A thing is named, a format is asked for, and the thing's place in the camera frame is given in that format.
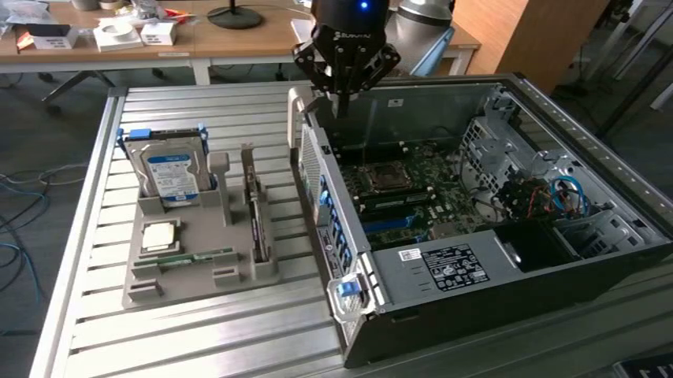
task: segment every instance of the aluminum table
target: aluminum table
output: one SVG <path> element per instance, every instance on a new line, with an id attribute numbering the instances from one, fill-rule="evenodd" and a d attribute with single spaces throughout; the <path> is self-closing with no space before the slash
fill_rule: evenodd
<path id="1" fill-rule="evenodd" d="M 31 377 L 575 376 L 671 342 L 668 260 L 593 303 L 344 369 L 290 171 L 288 92 L 301 84 L 113 89 Z M 115 145 L 117 129 L 201 122 L 210 129 L 210 148 L 231 152 L 231 179 L 242 174 L 241 144 L 256 144 L 285 280 L 237 294 L 125 310 L 138 181 Z M 449 318 L 448 326 L 460 324 Z"/>

